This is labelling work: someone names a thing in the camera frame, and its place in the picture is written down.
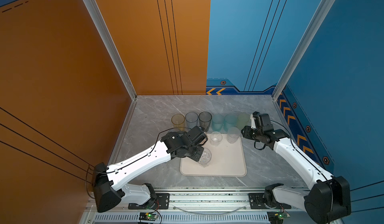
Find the clear faceted glass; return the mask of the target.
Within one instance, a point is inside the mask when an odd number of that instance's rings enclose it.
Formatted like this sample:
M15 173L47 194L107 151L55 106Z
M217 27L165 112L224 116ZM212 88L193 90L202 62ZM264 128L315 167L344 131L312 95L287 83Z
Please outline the clear faceted glass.
M208 148L205 148L199 161L198 164L202 167L207 167L212 160L212 153Z

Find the clear small glass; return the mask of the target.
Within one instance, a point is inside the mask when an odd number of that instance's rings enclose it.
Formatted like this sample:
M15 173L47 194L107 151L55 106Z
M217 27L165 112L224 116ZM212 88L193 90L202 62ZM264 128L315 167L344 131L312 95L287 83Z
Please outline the clear small glass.
M220 132L212 132L210 135L210 138L211 138L211 145L214 147L219 146L223 140L223 136Z

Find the clear dimpled cup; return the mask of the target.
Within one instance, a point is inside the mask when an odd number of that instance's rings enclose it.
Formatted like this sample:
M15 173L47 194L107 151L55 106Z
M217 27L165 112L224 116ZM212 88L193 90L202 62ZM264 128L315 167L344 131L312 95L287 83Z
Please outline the clear dimpled cup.
M240 138L240 135L241 135L241 131L238 128L231 127L228 129L228 132L227 132L227 141L230 144L234 144Z

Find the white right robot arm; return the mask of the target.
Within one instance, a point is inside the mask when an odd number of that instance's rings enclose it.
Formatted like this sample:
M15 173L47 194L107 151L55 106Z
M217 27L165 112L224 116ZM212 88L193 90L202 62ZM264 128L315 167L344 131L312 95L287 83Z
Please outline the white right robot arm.
M306 211L317 224L329 224L352 213L350 184L345 178L335 177L310 159L287 132L274 129L269 115L255 111L250 120L251 125L241 130L243 137L284 158L308 187L307 191L281 183L265 187L263 199L268 208L287 204Z

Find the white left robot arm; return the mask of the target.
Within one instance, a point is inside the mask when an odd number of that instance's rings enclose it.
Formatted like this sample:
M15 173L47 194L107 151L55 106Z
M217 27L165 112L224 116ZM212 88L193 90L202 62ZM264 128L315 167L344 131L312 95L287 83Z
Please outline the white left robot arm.
M208 137L200 127L188 132L168 133L141 153L122 162L94 167L92 188L97 211L104 213L121 203L135 204L143 209L154 207L157 194L149 183L131 185L130 181L146 171L176 158L199 162Z

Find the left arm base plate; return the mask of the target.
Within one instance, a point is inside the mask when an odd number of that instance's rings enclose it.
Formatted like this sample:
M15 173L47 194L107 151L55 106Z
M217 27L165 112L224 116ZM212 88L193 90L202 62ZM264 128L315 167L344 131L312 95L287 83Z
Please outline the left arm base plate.
M167 210L170 204L169 193L157 193L157 198L152 203L138 205L130 203L129 210Z

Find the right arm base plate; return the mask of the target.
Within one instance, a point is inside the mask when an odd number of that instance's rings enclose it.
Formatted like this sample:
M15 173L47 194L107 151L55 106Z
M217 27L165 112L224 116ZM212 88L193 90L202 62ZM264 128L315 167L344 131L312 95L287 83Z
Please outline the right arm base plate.
M252 210L256 209L269 209L265 205L264 193L249 193L249 202Z

